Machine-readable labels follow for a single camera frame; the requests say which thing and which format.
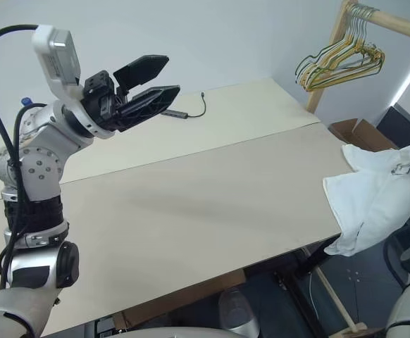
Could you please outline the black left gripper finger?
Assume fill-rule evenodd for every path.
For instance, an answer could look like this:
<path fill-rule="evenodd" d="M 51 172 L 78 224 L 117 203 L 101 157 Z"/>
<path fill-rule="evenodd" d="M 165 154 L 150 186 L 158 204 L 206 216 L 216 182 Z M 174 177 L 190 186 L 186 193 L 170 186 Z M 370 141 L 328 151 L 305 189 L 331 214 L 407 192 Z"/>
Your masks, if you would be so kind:
<path fill-rule="evenodd" d="M 113 73 L 121 89 L 132 89 L 154 79 L 169 62 L 164 55 L 141 56 Z"/>
<path fill-rule="evenodd" d="M 124 132 L 164 112 L 180 92 L 178 85 L 151 87 L 117 108 L 116 129 Z"/>

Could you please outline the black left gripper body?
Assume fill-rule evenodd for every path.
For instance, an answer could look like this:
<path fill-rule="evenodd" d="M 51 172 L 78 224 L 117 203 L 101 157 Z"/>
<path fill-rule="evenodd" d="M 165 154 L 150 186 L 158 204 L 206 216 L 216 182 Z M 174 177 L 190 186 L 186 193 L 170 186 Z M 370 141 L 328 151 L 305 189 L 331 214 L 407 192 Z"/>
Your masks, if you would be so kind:
<path fill-rule="evenodd" d="M 118 87 L 115 91 L 113 80 L 106 70 L 85 80 L 82 105 L 89 117 L 102 129 L 126 131 L 118 111 L 126 103 L 122 90 Z"/>

